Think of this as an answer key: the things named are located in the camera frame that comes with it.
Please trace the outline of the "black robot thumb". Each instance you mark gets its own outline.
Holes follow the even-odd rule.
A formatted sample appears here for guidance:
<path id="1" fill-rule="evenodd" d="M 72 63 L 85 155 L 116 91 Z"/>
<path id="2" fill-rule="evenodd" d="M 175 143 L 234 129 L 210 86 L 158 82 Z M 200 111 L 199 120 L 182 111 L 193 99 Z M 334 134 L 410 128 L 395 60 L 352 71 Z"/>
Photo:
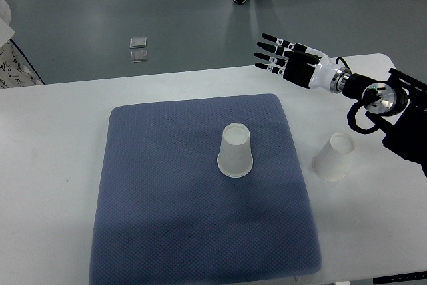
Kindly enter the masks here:
<path id="1" fill-rule="evenodd" d="M 299 60 L 320 60 L 322 52 L 300 43 L 294 43 L 293 53 Z"/>

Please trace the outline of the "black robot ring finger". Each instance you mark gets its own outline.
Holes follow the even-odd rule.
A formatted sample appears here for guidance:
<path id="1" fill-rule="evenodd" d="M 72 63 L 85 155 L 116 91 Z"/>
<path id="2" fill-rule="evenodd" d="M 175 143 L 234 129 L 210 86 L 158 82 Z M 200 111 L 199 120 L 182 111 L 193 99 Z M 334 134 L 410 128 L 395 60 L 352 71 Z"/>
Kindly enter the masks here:
<path id="1" fill-rule="evenodd" d="M 285 65 L 288 62 L 287 59 L 272 57 L 272 56 L 269 56 L 263 53 L 258 53 L 258 52 L 254 53 L 254 56 L 258 59 L 267 61 L 268 63 L 276 64 L 276 65 Z"/>

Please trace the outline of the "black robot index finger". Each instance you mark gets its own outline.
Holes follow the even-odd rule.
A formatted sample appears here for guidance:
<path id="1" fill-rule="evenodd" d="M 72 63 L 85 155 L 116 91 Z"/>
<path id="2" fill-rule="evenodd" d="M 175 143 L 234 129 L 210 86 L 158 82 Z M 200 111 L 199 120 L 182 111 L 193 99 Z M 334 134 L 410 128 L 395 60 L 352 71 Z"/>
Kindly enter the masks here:
<path id="1" fill-rule="evenodd" d="M 287 48 L 287 49 L 293 49 L 294 48 L 294 44 L 290 43 L 289 41 L 286 41 L 284 39 L 281 38 L 277 38 L 276 36 L 273 35 L 269 35 L 267 33 L 263 33 L 261 34 L 261 37 L 269 42 L 272 42 L 276 45 L 279 45 L 281 47 Z"/>

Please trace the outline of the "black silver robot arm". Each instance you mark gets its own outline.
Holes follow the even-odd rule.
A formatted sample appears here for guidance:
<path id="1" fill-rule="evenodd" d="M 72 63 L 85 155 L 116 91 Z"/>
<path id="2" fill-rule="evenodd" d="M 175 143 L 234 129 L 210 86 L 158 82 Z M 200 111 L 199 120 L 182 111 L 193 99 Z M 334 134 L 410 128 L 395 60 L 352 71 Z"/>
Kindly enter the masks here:
<path id="1" fill-rule="evenodd" d="M 401 158 L 426 169 L 426 84 L 398 71 L 389 70 L 385 81 L 353 73 L 343 58 L 291 43 L 266 33 L 257 43 L 255 66 L 281 76 L 306 89 L 322 88 L 355 102 L 347 113 L 354 132 L 384 133 L 382 145 Z"/>

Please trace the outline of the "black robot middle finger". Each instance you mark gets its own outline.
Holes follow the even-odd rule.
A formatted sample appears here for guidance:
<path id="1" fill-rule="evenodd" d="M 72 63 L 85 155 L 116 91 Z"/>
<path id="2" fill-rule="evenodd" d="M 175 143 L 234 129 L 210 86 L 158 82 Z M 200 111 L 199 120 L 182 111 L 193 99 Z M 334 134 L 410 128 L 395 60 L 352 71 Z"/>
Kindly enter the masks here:
<path id="1" fill-rule="evenodd" d="M 268 53 L 273 53 L 278 56 L 289 56 L 291 53 L 290 49 L 288 48 L 290 43 L 287 41 L 283 42 L 281 45 L 263 43 L 259 41 L 256 43 L 256 45 Z"/>

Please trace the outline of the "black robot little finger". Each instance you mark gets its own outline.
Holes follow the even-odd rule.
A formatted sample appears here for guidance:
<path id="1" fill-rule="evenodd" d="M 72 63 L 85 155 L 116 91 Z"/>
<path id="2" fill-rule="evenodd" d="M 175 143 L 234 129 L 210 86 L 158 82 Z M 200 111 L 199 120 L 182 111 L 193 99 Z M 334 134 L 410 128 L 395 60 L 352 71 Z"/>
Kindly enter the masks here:
<path id="1" fill-rule="evenodd" d="M 276 75 L 283 75 L 284 74 L 284 69 L 283 68 L 279 68 L 273 65 L 266 65 L 263 63 L 255 63 L 255 66 L 259 69 L 263 69 L 266 71 L 269 71 L 270 73 L 274 73 Z"/>

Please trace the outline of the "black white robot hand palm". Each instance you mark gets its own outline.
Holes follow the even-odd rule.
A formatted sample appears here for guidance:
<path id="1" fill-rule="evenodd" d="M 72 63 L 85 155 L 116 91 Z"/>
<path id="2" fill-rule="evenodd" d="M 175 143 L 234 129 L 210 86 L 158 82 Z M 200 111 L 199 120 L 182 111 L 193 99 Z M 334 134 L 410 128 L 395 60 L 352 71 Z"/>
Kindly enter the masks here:
<path id="1" fill-rule="evenodd" d="M 299 60 L 290 49 L 285 66 L 284 79 L 303 88 L 330 90 L 333 78 L 332 61 L 322 52 L 320 60 Z"/>

